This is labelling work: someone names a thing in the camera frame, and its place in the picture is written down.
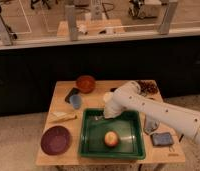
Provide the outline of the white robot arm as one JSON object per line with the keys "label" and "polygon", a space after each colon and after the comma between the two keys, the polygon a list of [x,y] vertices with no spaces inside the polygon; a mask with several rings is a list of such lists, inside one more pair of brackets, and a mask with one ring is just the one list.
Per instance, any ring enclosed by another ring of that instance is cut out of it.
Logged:
{"label": "white robot arm", "polygon": [[118,87],[105,103],[104,117],[116,118],[125,110],[135,110],[172,127],[200,144],[200,112],[143,97],[136,81]]}

